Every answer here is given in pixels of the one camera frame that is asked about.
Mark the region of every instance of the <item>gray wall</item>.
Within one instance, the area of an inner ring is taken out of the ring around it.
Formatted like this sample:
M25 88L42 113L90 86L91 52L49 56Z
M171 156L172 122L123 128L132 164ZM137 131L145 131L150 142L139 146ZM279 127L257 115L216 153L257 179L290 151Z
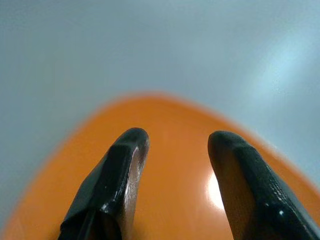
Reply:
M0 227L46 156L131 91L217 110L320 185L320 1L0 0Z

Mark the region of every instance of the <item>orange object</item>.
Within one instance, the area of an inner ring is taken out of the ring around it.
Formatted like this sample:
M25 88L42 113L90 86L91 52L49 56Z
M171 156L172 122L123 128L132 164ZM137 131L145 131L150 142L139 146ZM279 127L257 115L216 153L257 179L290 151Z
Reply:
M70 137L39 172L1 239L56 240L84 178L125 130L150 137L133 224L133 240L232 240L207 152L208 136L243 136L291 187L320 225L320 194L295 169L221 116L164 96L126 98L101 109Z

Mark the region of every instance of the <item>white background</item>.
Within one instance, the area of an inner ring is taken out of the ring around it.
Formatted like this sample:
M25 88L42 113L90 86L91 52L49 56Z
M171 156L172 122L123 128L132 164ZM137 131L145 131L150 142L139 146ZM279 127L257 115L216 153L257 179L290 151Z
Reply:
M0 227L98 107L165 91L245 126L320 185L320 1L0 0Z

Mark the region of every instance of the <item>gray surface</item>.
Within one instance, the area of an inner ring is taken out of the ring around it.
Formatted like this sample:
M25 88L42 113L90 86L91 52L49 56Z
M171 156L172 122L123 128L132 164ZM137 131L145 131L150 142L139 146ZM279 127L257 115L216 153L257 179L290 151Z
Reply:
M158 90L225 114L320 185L320 1L0 0L0 227L97 107Z

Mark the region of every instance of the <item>orange surface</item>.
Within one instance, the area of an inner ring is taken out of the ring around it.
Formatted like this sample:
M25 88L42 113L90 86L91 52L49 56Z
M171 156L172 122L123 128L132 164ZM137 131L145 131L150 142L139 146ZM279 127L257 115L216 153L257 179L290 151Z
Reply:
M134 218L134 240L231 240L207 153L210 133L228 130L254 145L320 225L320 195L268 147L222 117L167 97L126 98L101 109L49 159L1 239L56 240L84 178L125 130L144 128L150 149Z

